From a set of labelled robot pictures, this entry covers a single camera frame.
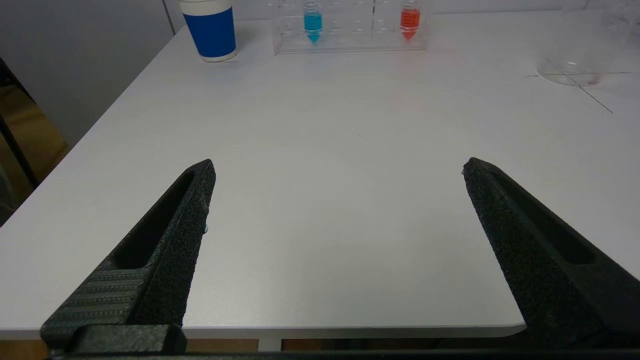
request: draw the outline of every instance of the test tube rack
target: test tube rack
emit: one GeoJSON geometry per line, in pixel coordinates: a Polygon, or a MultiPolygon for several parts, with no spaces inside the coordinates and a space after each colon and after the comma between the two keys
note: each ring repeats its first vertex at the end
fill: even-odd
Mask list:
{"type": "Polygon", "coordinates": [[[271,0],[276,54],[426,50],[432,0],[271,0]]]}

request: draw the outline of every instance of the table leg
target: table leg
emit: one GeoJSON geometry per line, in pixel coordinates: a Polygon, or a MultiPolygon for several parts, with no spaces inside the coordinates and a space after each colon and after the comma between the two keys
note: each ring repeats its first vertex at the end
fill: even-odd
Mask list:
{"type": "Polygon", "coordinates": [[[282,339],[258,340],[258,352],[277,352],[282,349],[282,339]]]}
{"type": "Polygon", "coordinates": [[[364,350],[363,339],[336,339],[335,350],[364,350]]]}

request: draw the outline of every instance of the blue paper cup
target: blue paper cup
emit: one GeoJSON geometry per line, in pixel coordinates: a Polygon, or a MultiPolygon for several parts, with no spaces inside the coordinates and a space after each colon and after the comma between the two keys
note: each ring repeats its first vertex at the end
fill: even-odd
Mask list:
{"type": "Polygon", "coordinates": [[[223,61],[236,54],[232,0],[178,0],[203,61],[223,61]]]}

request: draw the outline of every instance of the blue liquid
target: blue liquid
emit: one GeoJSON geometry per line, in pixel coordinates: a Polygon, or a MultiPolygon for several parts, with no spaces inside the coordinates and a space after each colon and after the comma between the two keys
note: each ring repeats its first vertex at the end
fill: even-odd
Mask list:
{"type": "Polygon", "coordinates": [[[319,12],[312,12],[305,14],[305,32],[307,37],[313,44],[320,39],[320,32],[322,31],[322,14],[319,12]]]}

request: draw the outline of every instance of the floor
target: floor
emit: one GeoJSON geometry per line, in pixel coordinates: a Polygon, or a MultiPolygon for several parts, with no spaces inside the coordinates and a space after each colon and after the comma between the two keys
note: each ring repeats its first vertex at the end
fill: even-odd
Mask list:
{"type": "MultiPolygon", "coordinates": [[[[322,350],[425,350],[447,348],[534,348],[526,331],[498,339],[368,339],[282,340],[285,352],[322,350]]],[[[256,352],[258,340],[189,340],[187,352],[256,352]]],[[[0,360],[42,360],[47,348],[42,341],[0,341],[0,360]]]]}
{"type": "MultiPolygon", "coordinates": [[[[0,114],[7,121],[39,180],[43,180],[67,155],[69,147],[56,128],[31,99],[14,86],[0,88],[0,114]]],[[[33,191],[6,142],[0,140],[0,165],[19,202],[33,191]]],[[[532,347],[525,332],[499,339],[375,339],[283,340],[284,351],[318,350],[416,350],[429,348],[532,347]]],[[[190,340],[188,352],[255,352],[257,340],[190,340]]],[[[41,360],[47,348],[40,340],[0,341],[0,360],[41,360]]]]}
{"type": "MultiPolygon", "coordinates": [[[[69,146],[38,106],[16,86],[0,88],[0,114],[36,177],[43,180],[67,155],[69,146]]],[[[24,201],[33,189],[4,139],[0,139],[0,165],[18,201],[24,201]]]]}

